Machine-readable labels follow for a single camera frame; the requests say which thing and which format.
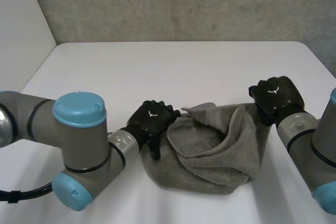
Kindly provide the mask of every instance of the black cable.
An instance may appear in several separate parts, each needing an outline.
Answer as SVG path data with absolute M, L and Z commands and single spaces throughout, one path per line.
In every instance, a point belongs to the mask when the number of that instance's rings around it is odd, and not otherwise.
M 34 199 L 52 192 L 51 182 L 31 191 L 0 191 L 0 201 L 18 203 L 20 200 Z

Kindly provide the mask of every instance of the gray wall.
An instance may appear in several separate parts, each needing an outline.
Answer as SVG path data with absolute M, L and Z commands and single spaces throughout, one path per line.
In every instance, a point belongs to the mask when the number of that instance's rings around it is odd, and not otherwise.
M 294 40 L 336 76 L 336 0 L 38 0 L 58 44 Z

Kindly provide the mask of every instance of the concrete wall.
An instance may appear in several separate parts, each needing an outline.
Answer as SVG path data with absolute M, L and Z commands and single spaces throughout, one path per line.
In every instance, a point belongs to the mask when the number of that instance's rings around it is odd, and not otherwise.
M 336 75 L 336 0 L 38 1 L 58 44 L 293 40 Z
M 55 47 L 36 0 L 0 0 L 0 91 L 21 91 Z

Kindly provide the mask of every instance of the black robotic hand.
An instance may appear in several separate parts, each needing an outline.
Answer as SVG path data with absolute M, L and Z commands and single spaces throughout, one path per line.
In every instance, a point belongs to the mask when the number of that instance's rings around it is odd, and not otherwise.
M 148 142 L 153 159 L 160 159 L 160 135 L 181 114 L 164 102 L 145 101 L 131 116 L 124 128 L 137 138 L 139 148 Z
M 277 126 L 285 117 L 305 112 L 305 103 L 294 83 L 286 76 L 272 77 L 249 87 L 249 95 L 254 99 L 264 125 Z

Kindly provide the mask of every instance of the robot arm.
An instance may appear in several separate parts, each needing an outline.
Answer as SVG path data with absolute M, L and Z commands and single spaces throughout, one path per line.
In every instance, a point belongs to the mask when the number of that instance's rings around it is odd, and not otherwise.
M 336 215 L 336 89 L 320 122 L 304 110 L 303 99 L 287 77 L 270 78 L 249 88 L 265 125 L 278 135 L 313 198 Z
M 108 134 L 104 101 L 96 94 L 70 93 L 54 101 L 6 91 L 0 93 L 0 147 L 27 139 L 60 148 L 65 169 L 52 189 L 66 206 L 81 211 L 145 142 L 157 146 L 152 148 L 157 157 L 159 134 L 177 116 L 163 102 L 145 102 L 126 127 Z

